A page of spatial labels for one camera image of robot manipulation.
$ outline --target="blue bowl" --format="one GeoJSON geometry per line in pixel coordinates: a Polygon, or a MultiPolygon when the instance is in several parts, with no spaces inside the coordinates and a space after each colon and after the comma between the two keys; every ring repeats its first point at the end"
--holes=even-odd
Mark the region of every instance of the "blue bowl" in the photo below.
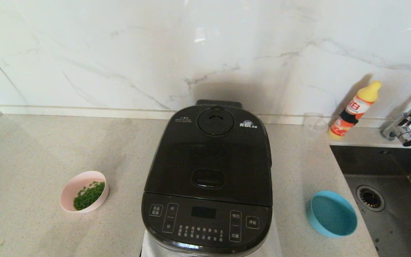
{"type": "Polygon", "coordinates": [[[307,218],[316,231],[329,237],[351,235],[357,227],[353,206],[341,195],[320,191],[313,195],[307,218]]]}

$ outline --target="control panel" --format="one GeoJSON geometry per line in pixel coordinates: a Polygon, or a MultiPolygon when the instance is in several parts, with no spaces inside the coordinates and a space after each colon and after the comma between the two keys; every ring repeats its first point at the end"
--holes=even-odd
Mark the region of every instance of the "control panel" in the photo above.
{"type": "Polygon", "coordinates": [[[232,247],[261,242],[272,208],[144,193],[144,222],[158,235],[193,245],[232,247]]]}

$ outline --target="pink bowl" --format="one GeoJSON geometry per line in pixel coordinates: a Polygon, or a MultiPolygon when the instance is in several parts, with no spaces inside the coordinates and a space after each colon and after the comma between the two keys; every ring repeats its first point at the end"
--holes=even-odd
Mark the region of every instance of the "pink bowl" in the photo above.
{"type": "Polygon", "coordinates": [[[93,210],[96,210],[99,206],[104,203],[109,194],[109,185],[106,182],[106,177],[99,171],[85,171],[77,176],[73,177],[69,182],[64,186],[63,191],[61,192],[60,204],[63,210],[67,212],[75,213],[86,213],[93,210]],[[77,197],[77,193],[83,189],[83,187],[88,187],[93,181],[104,182],[104,190],[99,196],[96,202],[92,203],[85,209],[80,211],[74,208],[74,198],[77,197]]]}

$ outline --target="bottle label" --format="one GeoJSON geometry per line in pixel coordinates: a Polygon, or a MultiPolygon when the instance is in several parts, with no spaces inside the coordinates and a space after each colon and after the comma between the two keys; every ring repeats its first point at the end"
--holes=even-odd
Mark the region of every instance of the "bottle label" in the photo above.
{"type": "Polygon", "coordinates": [[[341,117],[338,117],[334,124],[331,126],[331,132],[343,137],[345,133],[347,133],[347,131],[353,126],[353,123],[346,122],[341,117]]]}
{"type": "Polygon", "coordinates": [[[353,100],[347,105],[347,112],[350,114],[363,114],[372,106],[372,104],[374,103],[364,101],[359,98],[359,96],[354,96],[353,100]]]}

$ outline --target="digital display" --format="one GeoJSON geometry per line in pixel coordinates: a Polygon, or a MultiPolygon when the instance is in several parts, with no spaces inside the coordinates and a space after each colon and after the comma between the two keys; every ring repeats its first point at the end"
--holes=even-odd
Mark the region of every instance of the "digital display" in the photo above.
{"type": "Polygon", "coordinates": [[[193,208],[191,209],[191,216],[194,217],[215,219],[216,214],[217,209],[196,206],[193,206],[193,208]]]}

